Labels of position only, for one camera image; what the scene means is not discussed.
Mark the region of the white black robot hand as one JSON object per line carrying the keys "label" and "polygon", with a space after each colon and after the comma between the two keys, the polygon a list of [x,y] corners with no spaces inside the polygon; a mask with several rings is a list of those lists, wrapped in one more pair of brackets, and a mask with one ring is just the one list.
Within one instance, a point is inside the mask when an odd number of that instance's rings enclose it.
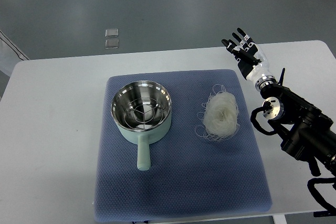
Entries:
{"label": "white black robot hand", "polygon": [[234,56],[245,80],[252,82],[257,91],[275,83],[276,79],[269,71],[269,62],[261,47],[241,28],[237,28],[237,33],[232,33],[232,36],[235,40],[222,39],[222,44]]}

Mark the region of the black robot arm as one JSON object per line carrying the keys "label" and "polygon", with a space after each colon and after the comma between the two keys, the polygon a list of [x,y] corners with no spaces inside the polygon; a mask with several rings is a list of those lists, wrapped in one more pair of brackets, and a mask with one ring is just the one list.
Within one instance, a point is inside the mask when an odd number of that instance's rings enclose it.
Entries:
{"label": "black robot arm", "polygon": [[283,86],[273,76],[255,82],[265,99],[251,113],[251,123],[264,135],[278,135],[281,149],[298,161],[307,162],[313,176],[307,187],[315,201],[324,208],[315,217],[335,216],[335,206],[316,189],[318,184],[335,186],[335,133],[333,121],[320,109]]}

